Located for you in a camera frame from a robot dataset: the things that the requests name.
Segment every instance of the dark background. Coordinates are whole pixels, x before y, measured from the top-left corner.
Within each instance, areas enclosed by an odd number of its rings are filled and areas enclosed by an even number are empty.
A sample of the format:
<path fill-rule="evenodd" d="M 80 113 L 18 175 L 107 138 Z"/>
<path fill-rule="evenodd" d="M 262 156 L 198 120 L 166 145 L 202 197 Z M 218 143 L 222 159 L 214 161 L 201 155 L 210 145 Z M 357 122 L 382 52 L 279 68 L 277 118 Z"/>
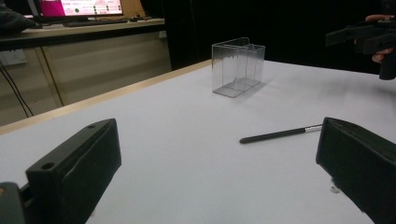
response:
<path fill-rule="evenodd" d="M 327 33 L 380 13 L 380 0 L 141 0 L 165 18 L 172 69 L 211 59 L 211 45 L 249 37 L 266 47 L 265 60 L 378 74 L 372 55 L 346 42 L 325 46 Z M 27 0 L 6 0 L 29 12 Z"/>

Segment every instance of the black cable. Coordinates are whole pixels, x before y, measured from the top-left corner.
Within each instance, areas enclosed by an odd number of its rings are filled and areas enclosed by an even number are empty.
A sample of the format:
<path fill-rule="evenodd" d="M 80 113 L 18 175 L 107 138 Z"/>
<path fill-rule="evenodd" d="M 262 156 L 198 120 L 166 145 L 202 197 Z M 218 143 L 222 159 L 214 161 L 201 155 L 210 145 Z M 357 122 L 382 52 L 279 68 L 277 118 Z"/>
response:
<path fill-rule="evenodd" d="M 14 91 L 14 94 L 17 96 L 18 101 L 20 102 L 20 104 L 21 104 L 21 106 L 23 108 L 23 111 L 25 112 L 26 117 L 29 118 L 29 115 L 28 115 L 25 107 L 27 107 L 29 112 L 30 112 L 30 114 L 32 116 L 34 116 L 34 114 L 33 114 L 32 110 L 30 109 L 29 105 L 26 104 L 26 102 L 24 101 L 23 97 L 21 96 L 20 90 L 18 89 L 18 87 L 15 84 L 14 80 L 12 79 L 12 77 L 9 75 L 7 69 L 3 66 L 3 64 L 1 62 L 0 62 L 0 65 L 1 65 L 1 69 L 0 69 L 1 73 L 3 74 L 4 78 L 8 82 L 9 86 L 11 87 L 11 89 Z"/>

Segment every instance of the white table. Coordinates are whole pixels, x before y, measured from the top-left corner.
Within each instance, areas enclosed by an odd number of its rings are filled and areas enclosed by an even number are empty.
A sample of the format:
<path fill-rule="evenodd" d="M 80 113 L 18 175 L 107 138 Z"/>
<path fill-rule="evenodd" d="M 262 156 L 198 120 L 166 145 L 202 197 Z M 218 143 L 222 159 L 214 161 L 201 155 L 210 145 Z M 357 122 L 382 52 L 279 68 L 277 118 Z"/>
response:
<path fill-rule="evenodd" d="M 395 81 L 274 62 L 263 72 L 262 85 L 228 98 L 212 93 L 207 61 L 5 126 L 0 181 L 21 187 L 35 161 L 86 125 L 115 118 L 122 166 L 88 223 L 373 223 L 330 191 L 315 162 L 319 132 L 238 141 L 331 117 L 396 142 Z"/>

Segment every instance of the clear container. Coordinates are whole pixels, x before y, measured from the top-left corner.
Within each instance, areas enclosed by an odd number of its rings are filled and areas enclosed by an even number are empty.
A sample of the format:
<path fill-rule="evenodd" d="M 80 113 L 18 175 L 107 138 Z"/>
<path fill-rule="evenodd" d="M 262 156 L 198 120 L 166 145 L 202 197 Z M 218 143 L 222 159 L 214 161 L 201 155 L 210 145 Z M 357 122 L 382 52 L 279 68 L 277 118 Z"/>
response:
<path fill-rule="evenodd" d="M 264 55 L 247 37 L 212 45 L 212 91 L 236 97 L 261 83 Z"/>

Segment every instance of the black stylus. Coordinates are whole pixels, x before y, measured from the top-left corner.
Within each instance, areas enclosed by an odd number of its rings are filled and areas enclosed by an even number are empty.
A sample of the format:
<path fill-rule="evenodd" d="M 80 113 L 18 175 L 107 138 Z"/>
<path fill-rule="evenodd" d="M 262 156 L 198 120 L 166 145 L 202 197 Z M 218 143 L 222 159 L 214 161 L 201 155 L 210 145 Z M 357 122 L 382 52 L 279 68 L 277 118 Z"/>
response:
<path fill-rule="evenodd" d="M 263 141 L 263 140 L 268 140 L 268 139 L 273 139 L 273 138 L 278 138 L 278 137 L 295 135 L 298 133 L 310 133 L 310 132 L 320 131 L 321 127 L 322 127 L 322 125 L 319 124 L 319 125 L 314 125 L 314 126 L 305 127 L 305 128 L 291 129 L 291 130 L 278 132 L 278 133 L 267 133 L 267 134 L 242 138 L 241 140 L 239 140 L 239 142 L 241 144 L 246 144 L 246 143 L 258 142 L 258 141 Z"/>

